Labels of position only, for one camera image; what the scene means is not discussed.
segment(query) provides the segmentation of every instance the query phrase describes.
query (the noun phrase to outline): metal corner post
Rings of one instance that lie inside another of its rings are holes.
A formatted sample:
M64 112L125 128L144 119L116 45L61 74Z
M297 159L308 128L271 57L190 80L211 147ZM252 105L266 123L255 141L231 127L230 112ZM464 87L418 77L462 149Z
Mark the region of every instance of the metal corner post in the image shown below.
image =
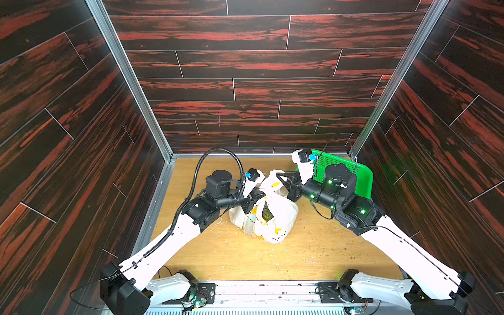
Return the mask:
M418 29L416 30L415 35L413 35L408 48L406 48L403 57L399 61L397 68L392 74L387 87L385 87L383 94L376 103L376 106L371 113L371 116L369 117L366 125L362 129L360 136L357 138L357 141L353 145L353 150L350 151L350 158L353 159L359 153L360 149L362 149L362 146L371 134L374 126L378 122L378 119L385 111L388 103L392 99L392 96L394 96L394 93L399 87L399 84L401 84L401 81L408 72L408 69L415 60L418 52L420 52L420 49L422 48L427 37L431 33L434 25L437 23L439 17L441 16L441 13L445 9L449 1L450 0L434 0L434 2L430 5L429 10L418 26Z
M119 69L126 80L126 84L129 86L135 101L142 112L142 115L147 122L147 126L152 132L154 139L163 155L163 158L166 163L170 162L171 157L173 156L173 151L168 144L165 136L163 135L163 131L157 122L154 113L147 101L147 98L140 86L140 82L138 82L137 76L133 71L133 67L131 66L128 57L126 56L126 52L119 40L119 37L114 29L112 21L108 16L107 10L103 5L101 0L85 0L89 10L91 10L91 14L93 15L96 24L98 24L98 28L100 29L103 37L105 38L105 42L107 43L112 55L119 66Z

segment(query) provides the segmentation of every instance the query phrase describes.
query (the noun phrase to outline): black cable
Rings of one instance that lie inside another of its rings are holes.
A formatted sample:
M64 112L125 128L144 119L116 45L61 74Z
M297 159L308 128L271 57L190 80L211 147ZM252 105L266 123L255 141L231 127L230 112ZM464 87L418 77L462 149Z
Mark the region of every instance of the black cable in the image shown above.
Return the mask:
M323 216L323 215L319 212L319 210L315 207L315 204L313 203L313 201L312 201L311 199L310 199L310 203L311 203L311 206L315 209L315 211L316 211L316 212L317 212L317 213L318 213L321 217L323 217L324 219L328 219L328 220L332 220L332 219L334 219L334 213L333 213L333 210L331 210L331 217L330 217L330 218L328 218L328 217Z
M165 267L166 269L168 269L168 272L170 273L170 276L173 276L173 274L172 274L172 273L171 273L171 271L170 271L170 268L168 268L167 266L164 266L164 265L163 265L163 267Z
M178 207L177 211L175 212L175 216L173 217L173 222L171 223L170 229L166 232L166 234L163 236L163 238L159 240L159 242L157 242L151 249L149 249L148 251L145 252L145 254L143 255L144 257L148 257L150 254L152 254L156 249L159 248L159 246L161 246L168 239L168 237L170 237L173 234L173 231L175 229L175 226L177 225L178 217L182 211L182 208L184 208L189 203L191 198L193 197L194 189L196 187L196 180L198 178L198 172L200 171L201 164L203 163L205 158L210 153L215 152L215 151L224 151L226 153L229 153L236 160L236 162L238 163L238 167L240 169L240 183L241 183L241 185L238 189L238 194L236 196L239 196L240 194L243 193L243 190L245 189L245 185L244 185L245 184L245 175L243 173L243 166L240 162L240 159L238 159L238 157L236 156L236 154L234 154L232 151L230 151L228 149L224 149L224 148L213 148L213 149L208 150L207 152L205 152L201 156L201 158L196 166L196 169L194 172L194 177L193 177L193 184L191 185L191 191L189 192L189 195L184 200L184 202Z
M333 135L329 138L329 140L327 140L326 145L324 145L324 148L322 149L322 152L320 152L319 157L318 157L317 161L315 162L315 166L314 166L314 168L315 168L315 175L313 175L313 178L315 178L315 177L317 177L317 176L318 176L317 166L319 165L319 160L320 160L320 157L322 156L322 154L324 154L324 151L326 150L326 147L327 147L327 145L329 144L329 141L331 141L331 140L332 140L332 138L334 138L334 136L335 136L335 135L337 135L337 133L336 133L336 134L333 134Z
M128 269L126 269L126 270L124 270L124 271L122 271L122 272L120 272L120 273L118 273L118 274L114 274L114 275L112 275L112 276L110 276L110 277L102 278L102 279L99 279L99 280L96 280L96 281L93 281L93 282L88 282L88 283L86 283L86 284L84 284L84 285L81 285L80 287L78 287L78 288L77 288L77 289L75 289L74 291L70 292L69 297L70 297L70 299L71 299L73 302L75 302L77 305L80 305L80 306L85 307L85 308L89 308L89 309L93 309L93 310L110 310L109 308L97 308L97 307L92 307L92 306L84 305L84 304L80 303L79 301L77 301L76 299L74 299L74 297L73 297L72 295L73 295L73 293L74 293L75 291L80 290L80 289L82 289L82 288L85 288L85 287L87 287L87 286L88 286L88 285L90 285L90 284L93 284L93 283L96 283L96 282L100 282L100 281L103 281L103 280L107 280L107 279L110 279L110 278L116 278L116 277L118 277L118 276L122 275L123 273L125 273L126 271L128 271L129 269L133 268L134 266L135 266L135 265L132 265L132 266L131 266L131 267L129 267Z
M381 301L381 300L378 300L378 301L379 301L379 302L378 302L378 306L376 307L376 309L374 310L374 312L372 312L372 313L371 313L371 314L369 314L369 315L373 315L373 314L374 314L374 313L376 313L376 312L378 311L378 309L380 308L380 304L382 303L382 301Z

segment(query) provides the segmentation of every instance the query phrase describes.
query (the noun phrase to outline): black bracket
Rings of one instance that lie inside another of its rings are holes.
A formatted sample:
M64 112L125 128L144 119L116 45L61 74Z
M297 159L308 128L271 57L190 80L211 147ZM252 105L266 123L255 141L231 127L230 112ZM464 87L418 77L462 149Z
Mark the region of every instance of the black bracket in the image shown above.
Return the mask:
M340 288L338 282L319 282L317 283L316 293L320 295L322 304L326 303L365 303L365 298L354 296L353 301L344 301L340 296ZM367 299L368 303L373 303L373 299Z

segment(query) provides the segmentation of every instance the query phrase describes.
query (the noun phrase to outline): aluminum frame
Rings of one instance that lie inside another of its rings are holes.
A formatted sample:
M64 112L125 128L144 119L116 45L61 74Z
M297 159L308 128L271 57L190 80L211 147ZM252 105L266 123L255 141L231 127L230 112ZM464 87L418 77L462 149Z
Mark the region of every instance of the aluminum frame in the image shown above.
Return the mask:
M383 94L379 98L378 102L376 103L376 106L374 107L373 112L369 116L366 125L362 129L359 137L357 138L357 141L355 141L355 144L353 145L353 150L350 150L351 159L353 159L357 154L359 154L360 149L362 149L362 146L364 145L367 138L374 129L374 126L378 122L378 119L385 111L387 105L392 99L392 96L394 96L394 93L399 87L399 84L401 84L401 81L408 72L410 66L413 64L413 61L420 52L420 49L427 40L427 37L434 28L434 25L439 20L441 13L445 9L449 1L450 0L434 0L434 2L430 5L429 9L427 10L427 13L422 19L422 22L420 23L418 29L413 35L413 38L411 39L410 44L408 45L408 48L406 48L403 57L399 61L397 68L394 70L394 73L392 74L389 83L385 87Z

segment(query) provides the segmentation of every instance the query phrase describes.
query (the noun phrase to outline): plastic bag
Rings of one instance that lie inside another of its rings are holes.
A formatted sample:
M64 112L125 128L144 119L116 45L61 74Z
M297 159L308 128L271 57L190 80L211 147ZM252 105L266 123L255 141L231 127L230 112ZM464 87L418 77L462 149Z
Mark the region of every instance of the plastic bag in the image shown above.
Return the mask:
M276 178L276 173L282 170L272 170L259 189L266 194L259 199L249 214L241 207L229 211L231 222L241 228L245 234L263 239L270 243L279 243L292 230L299 211L298 206L281 196L283 184Z

